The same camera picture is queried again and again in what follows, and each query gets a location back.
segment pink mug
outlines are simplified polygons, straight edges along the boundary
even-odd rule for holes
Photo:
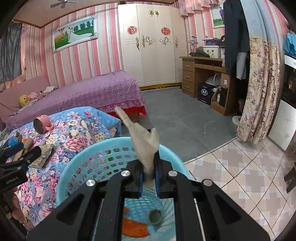
[[[47,115],[41,115],[34,119],[33,126],[38,134],[43,135],[47,131],[51,131],[54,128],[53,123]]]

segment red bed skirt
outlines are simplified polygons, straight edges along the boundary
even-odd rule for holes
[[[144,106],[131,107],[131,108],[128,108],[128,109],[123,109],[123,110],[128,115],[139,113],[140,116],[143,116],[143,115],[147,114]],[[116,114],[116,112],[110,112],[110,113],[107,113],[107,114],[112,115],[112,116],[114,116],[116,118],[119,118],[119,116]]]

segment red paper cut decoration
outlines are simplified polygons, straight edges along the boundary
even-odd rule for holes
[[[129,26],[128,27],[128,34],[133,35],[138,31],[137,27],[135,26]]]
[[[161,33],[162,33],[163,35],[170,35],[170,29],[167,28],[167,27],[163,27],[163,28],[161,29]]]

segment wooden desk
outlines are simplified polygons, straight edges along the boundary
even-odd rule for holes
[[[197,98],[198,84],[205,83],[208,78],[214,76],[217,72],[221,73],[221,85],[228,89],[225,107],[217,102],[216,92],[211,100],[211,108],[222,115],[229,115],[235,112],[235,107],[237,106],[235,94],[236,78],[226,73],[226,69],[222,67],[221,58],[188,56],[180,58],[183,59],[183,93]]]

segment tiled floor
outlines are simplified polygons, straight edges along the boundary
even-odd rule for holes
[[[213,180],[274,240],[296,211],[296,188],[286,192],[284,176],[296,161],[266,139],[254,145],[234,138],[186,162],[191,180]]]

